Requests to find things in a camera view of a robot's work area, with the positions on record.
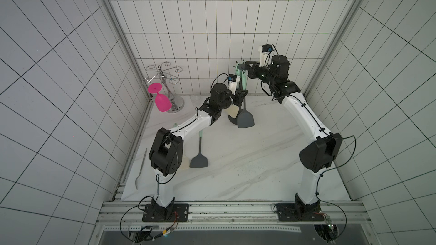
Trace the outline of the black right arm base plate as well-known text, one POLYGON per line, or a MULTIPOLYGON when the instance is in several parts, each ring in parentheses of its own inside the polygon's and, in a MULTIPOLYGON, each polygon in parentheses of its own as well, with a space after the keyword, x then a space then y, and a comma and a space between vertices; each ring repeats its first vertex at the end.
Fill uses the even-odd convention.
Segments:
POLYGON ((322 222, 325 217, 318 211, 306 212, 294 203, 275 204, 272 208, 280 222, 322 222))

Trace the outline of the cream spatula mint handle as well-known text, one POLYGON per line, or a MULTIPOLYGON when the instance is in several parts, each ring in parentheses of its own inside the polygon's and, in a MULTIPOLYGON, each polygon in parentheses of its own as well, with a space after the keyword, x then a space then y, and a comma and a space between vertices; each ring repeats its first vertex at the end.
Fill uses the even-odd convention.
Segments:
POLYGON ((179 167, 179 170, 187 170, 190 168, 190 159, 185 155, 182 157, 182 162, 179 167))

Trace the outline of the cream turner mint handle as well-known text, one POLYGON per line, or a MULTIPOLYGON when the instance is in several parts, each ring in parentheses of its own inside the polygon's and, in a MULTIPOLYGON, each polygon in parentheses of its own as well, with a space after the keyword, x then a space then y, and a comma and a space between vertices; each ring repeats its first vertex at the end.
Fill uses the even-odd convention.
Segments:
POLYGON ((237 118, 237 114, 238 114, 238 112, 239 112, 239 107, 236 106, 236 105, 233 105, 233 104, 232 104, 232 105, 231 105, 229 108, 227 108, 225 111, 227 112, 227 114, 228 114, 230 117, 236 119, 236 118, 237 118))

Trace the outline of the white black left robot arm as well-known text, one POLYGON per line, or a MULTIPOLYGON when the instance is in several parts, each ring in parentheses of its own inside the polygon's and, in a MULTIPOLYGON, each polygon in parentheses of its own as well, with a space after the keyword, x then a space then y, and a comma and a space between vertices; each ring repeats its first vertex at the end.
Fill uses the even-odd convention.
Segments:
POLYGON ((157 131, 149 153, 157 183, 157 193, 152 199, 154 208, 167 213, 173 211, 175 197, 171 180, 182 164, 185 141, 214 124, 222 111, 233 106, 239 109, 247 94, 248 90, 232 91, 225 84, 217 83, 212 86, 210 96, 195 109, 192 118, 175 128, 157 131))

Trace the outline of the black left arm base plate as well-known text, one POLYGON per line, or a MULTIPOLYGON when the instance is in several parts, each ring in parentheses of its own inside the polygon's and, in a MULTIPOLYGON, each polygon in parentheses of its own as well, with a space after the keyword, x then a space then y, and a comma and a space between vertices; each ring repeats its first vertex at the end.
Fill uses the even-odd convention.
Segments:
POLYGON ((170 204, 166 208, 157 204, 147 204, 143 213, 143 222, 187 222, 188 204, 170 204))

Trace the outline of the grey spatula mint handle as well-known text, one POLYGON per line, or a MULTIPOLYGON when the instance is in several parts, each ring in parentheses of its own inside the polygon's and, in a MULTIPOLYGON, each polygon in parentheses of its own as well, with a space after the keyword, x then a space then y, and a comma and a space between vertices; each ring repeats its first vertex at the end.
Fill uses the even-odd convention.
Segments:
MULTIPOLYGON (((246 70, 243 70, 241 72, 241 85, 242 85, 243 90, 245 90, 246 85, 247 85, 247 71, 246 70)), ((237 117, 237 127, 240 129, 244 129, 244 128, 254 127, 254 125, 255 125, 254 117, 246 109, 246 98, 244 98, 243 108, 241 109, 240 114, 237 117)))
POLYGON ((192 169, 202 169, 208 167, 208 159, 202 154, 203 131, 199 132, 199 150, 198 154, 190 161, 189 167, 192 169))

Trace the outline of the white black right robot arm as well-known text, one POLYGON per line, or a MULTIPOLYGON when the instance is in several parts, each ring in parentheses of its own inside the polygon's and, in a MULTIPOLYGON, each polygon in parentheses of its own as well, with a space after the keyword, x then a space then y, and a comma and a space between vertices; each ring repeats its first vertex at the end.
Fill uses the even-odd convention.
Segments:
POLYGON ((247 72, 248 78, 259 79, 269 87, 267 94, 291 113, 305 135, 308 145, 299 153, 304 170, 294 204, 294 212, 303 217, 319 207, 319 180, 332 166, 343 138, 322 124, 297 84, 288 79, 289 65, 286 56, 274 55, 267 66, 261 66, 260 62, 247 61, 241 68, 247 72))

